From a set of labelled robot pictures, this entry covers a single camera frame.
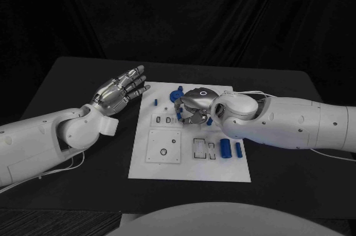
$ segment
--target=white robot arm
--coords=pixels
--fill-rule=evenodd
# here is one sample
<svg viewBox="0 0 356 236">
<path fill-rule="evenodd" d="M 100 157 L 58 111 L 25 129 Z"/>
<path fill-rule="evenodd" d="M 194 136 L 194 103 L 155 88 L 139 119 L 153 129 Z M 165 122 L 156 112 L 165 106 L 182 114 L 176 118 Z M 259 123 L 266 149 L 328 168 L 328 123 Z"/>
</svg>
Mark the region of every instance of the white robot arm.
<svg viewBox="0 0 356 236">
<path fill-rule="evenodd" d="M 220 96 L 208 88 L 191 90 L 175 102 L 194 116 L 184 123 L 205 123 L 211 114 L 225 135 L 286 149 L 336 149 L 356 152 L 356 107 L 306 99 L 269 97 L 257 101 L 238 92 Z"/>
<path fill-rule="evenodd" d="M 115 136 L 117 114 L 151 86 L 129 93 L 146 80 L 145 67 L 127 71 L 99 89 L 93 101 L 44 116 L 0 126 L 0 186 L 40 175 L 83 153 L 100 133 Z"/>
</svg>

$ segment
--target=circular hole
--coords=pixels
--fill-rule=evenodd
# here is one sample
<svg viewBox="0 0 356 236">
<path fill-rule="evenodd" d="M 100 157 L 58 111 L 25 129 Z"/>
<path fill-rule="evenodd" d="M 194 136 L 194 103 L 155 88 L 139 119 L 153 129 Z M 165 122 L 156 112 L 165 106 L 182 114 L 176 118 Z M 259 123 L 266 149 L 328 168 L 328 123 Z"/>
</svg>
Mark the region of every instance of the circular hole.
<svg viewBox="0 0 356 236">
<path fill-rule="evenodd" d="M 162 155 L 166 155 L 168 154 L 168 150 L 166 149 L 162 149 Z"/>
</svg>

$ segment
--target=black table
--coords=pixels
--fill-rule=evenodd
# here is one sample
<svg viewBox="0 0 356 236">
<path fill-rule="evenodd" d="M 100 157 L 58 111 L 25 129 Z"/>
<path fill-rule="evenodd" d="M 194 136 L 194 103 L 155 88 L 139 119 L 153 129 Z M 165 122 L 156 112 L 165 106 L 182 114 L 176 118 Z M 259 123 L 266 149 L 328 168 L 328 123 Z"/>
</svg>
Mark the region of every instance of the black table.
<svg viewBox="0 0 356 236">
<path fill-rule="evenodd" d="M 140 64 L 149 81 L 231 85 L 236 91 L 263 90 L 322 102 L 302 71 L 68 57 L 55 62 L 22 119 L 80 108 L 102 84 Z M 100 137 L 83 166 L 0 194 L 0 207 L 149 213 L 188 203 L 237 202 L 306 218 L 356 218 L 355 163 L 311 150 L 286 150 L 246 140 L 251 183 L 129 179 L 140 100 L 115 116 L 117 134 Z M 351 158 L 348 152 L 325 153 Z"/>
</svg>

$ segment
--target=gray carpet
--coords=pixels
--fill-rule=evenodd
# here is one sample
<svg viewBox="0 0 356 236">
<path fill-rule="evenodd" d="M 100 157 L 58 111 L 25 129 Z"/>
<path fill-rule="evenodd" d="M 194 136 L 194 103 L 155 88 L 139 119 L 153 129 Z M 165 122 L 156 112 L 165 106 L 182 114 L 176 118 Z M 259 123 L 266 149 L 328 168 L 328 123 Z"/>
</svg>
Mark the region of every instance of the gray carpet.
<svg viewBox="0 0 356 236">
<path fill-rule="evenodd" d="M 89 211 L 0 210 L 2 236 L 102 236 L 120 226 L 122 213 Z M 348 220 L 313 219 L 352 236 Z"/>
</svg>

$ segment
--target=robotic hand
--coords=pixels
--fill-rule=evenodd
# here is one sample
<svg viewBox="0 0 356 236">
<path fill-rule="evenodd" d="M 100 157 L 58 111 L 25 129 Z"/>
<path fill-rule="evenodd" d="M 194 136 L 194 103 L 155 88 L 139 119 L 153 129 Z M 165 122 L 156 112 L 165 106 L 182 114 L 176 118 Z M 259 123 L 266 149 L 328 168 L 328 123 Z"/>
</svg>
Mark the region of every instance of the robotic hand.
<svg viewBox="0 0 356 236">
<path fill-rule="evenodd" d="M 336 149 L 356 152 L 356 107 L 328 105 L 306 99 L 267 97 L 257 101 L 240 92 L 220 96 L 197 88 L 175 101 L 194 114 L 184 124 L 202 124 L 211 114 L 233 139 L 286 149 Z"/>
<path fill-rule="evenodd" d="M 83 153 L 100 133 L 115 136 L 117 114 L 149 89 L 132 92 L 146 80 L 145 67 L 129 70 L 99 89 L 81 108 L 71 108 L 0 126 L 0 186 L 35 177 Z"/>
</svg>

